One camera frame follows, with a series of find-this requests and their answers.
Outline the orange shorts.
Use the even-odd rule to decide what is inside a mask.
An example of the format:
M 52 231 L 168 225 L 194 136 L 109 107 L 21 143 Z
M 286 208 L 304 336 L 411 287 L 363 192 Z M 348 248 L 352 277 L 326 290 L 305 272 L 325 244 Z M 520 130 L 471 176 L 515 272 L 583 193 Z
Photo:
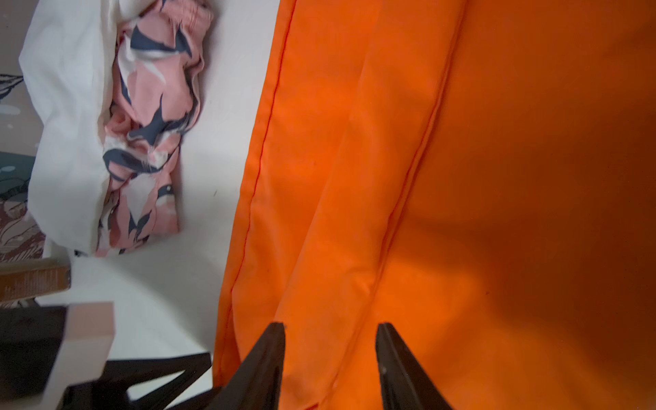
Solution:
M 457 409 L 655 406 L 655 4 L 283 1 L 215 384 L 379 409 L 389 322 Z

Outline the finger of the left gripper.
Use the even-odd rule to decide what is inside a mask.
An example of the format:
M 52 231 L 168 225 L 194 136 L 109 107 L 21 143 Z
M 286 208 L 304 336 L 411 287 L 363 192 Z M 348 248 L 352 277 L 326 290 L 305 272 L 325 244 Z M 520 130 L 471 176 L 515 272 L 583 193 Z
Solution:
M 167 359 L 110 360 L 99 379 L 69 386 L 61 409 L 164 409 L 212 366 L 201 353 Z M 131 387 L 174 375 L 174 379 L 133 400 Z

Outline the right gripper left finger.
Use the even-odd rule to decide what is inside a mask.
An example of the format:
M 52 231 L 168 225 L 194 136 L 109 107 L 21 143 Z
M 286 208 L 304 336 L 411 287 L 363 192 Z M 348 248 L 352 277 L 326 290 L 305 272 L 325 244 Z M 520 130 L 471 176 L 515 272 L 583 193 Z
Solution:
M 284 360 L 285 326 L 273 322 L 206 410 L 278 409 Z

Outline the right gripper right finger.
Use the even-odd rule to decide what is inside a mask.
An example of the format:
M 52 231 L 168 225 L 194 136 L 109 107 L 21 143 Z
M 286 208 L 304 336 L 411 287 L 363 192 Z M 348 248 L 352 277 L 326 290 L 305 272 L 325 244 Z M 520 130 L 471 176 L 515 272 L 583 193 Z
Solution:
M 378 325 L 375 350 L 385 410 L 452 410 L 391 323 Z

